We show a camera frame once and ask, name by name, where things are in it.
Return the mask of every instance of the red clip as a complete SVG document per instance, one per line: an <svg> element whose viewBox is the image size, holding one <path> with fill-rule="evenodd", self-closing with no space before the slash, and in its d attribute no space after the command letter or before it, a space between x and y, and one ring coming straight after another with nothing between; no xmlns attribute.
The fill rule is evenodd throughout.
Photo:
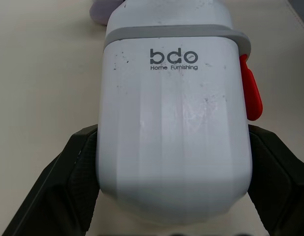
<svg viewBox="0 0 304 236"><path fill-rule="evenodd" d="M263 105L253 73L247 67L247 58L247 55L240 56L242 83L244 86L248 120L255 121L262 115Z"/></svg>

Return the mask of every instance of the beige table surface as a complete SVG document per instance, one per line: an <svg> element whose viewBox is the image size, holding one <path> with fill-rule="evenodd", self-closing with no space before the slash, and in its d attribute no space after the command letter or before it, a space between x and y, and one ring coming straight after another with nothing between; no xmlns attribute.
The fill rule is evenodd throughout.
<svg viewBox="0 0 304 236"><path fill-rule="evenodd" d="M256 125L304 161L304 25L286 0L225 0L252 42L249 65L264 102ZM105 28L90 0L0 0L0 235L71 134L97 123ZM88 236L171 232L265 236L248 196L224 216L157 226L100 195Z"/></svg>

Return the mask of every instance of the white bottle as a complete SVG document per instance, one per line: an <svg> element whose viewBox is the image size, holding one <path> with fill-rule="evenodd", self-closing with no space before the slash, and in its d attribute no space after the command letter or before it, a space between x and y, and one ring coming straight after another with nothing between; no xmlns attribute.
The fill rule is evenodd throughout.
<svg viewBox="0 0 304 236"><path fill-rule="evenodd" d="M227 212L252 160L239 56L249 39L216 0L127 0L109 21L97 174L154 219Z"/></svg>

